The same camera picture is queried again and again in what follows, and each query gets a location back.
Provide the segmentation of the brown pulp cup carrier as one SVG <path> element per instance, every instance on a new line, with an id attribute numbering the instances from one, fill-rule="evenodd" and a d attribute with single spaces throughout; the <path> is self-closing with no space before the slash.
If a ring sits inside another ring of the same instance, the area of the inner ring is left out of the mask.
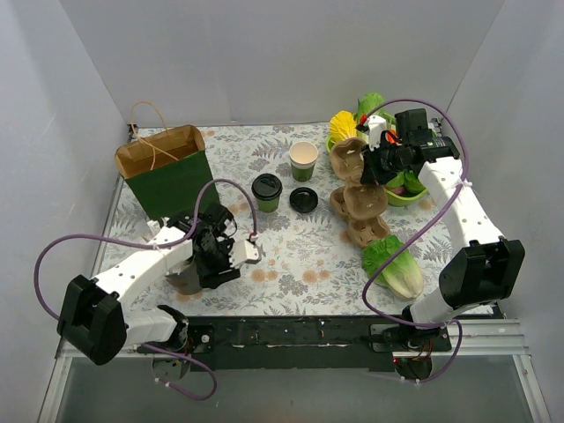
<path id="1" fill-rule="evenodd" d="M 362 150 L 365 147 L 365 141 L 353 137 L 334 145 L 330 152 L 333 171 L 338 179 L 345 182 L 345 205 L 354 220 L 379 217 L 388 206 L 387 194 L 382 186 L 360 181 L 365 164 Z"/>

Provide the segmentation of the grey straw holder cup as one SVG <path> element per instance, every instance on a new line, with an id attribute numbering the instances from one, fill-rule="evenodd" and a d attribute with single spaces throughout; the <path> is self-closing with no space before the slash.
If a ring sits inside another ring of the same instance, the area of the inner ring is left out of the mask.
<path id="1" fill-rule="evenodd" d="M 165 279 L 182 295 L 192 295 L 203 290 L 197 272 L 197 263 L 193 259 L 178 263 L 168 271 Z"/>

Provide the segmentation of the green brown paper bag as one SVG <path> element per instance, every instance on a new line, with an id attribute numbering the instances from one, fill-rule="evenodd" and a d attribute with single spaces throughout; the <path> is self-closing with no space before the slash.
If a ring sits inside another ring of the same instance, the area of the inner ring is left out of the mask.
<path id="1" fill-rule="evenodd" d="M 135 140 L 115 152 L 120 175 L 152 220 L 192 213 L 200 189 L 213 179 L 200 130 L 162 124 L 163 131 L 141 136 L 130 113 Z"/>

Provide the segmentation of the green paper coffee cup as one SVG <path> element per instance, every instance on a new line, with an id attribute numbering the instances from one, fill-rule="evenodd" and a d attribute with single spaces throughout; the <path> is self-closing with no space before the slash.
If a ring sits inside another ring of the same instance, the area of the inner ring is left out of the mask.
<path id="1" fill-rule="evenodd" d="M 258 209 L 265 213 L 278 209 L 282 189 L 282 182 L 274 174 L 260 174 L 251 185 Z"/>

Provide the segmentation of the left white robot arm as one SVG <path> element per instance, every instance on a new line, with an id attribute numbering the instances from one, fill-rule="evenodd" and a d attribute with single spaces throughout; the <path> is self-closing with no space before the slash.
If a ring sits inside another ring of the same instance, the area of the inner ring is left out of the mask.
<path id="1" fill-rule="evenodd" d="M 158 305 L 133 313 L 132 302 L 166 278 L 184 294 L 215 289 L 238 278 L 244 263 L 260 259 L 251 240 L 227 234 L 233 214 L 212 204 L 198 217 L 170 219 L 143 249 L 93 278 L 76 276 L 67 286 L 58 333 L 96 365 L 110 362 L 125 346 L 148 343 L 171 353 L 189 344 L 189 319 Z"/>

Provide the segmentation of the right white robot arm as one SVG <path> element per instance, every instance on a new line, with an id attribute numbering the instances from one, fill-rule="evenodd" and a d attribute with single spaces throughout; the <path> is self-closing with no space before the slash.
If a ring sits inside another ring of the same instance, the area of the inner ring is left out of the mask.
<path id="1" fill-rule="evenodd" d="M 383 185 L 402 171 L 415 173 L 440 209 L 438 218 L 449 230 L 455 254 L 441 271 L 438 288 L 390 325 L 371 327 L 369 339 L 377 352 L 415 351 L 429 341 L 444 341 L 454 318 L 510 296 L 524 259 L 523 244 L 508 240 L 492 223 L 467 181 L 461 143 L 436 136 L 423 108 L 395 118 L 395 133 L 375 113 L 360 118 L 357 128 L 368 135 L 361 180 Z"/>

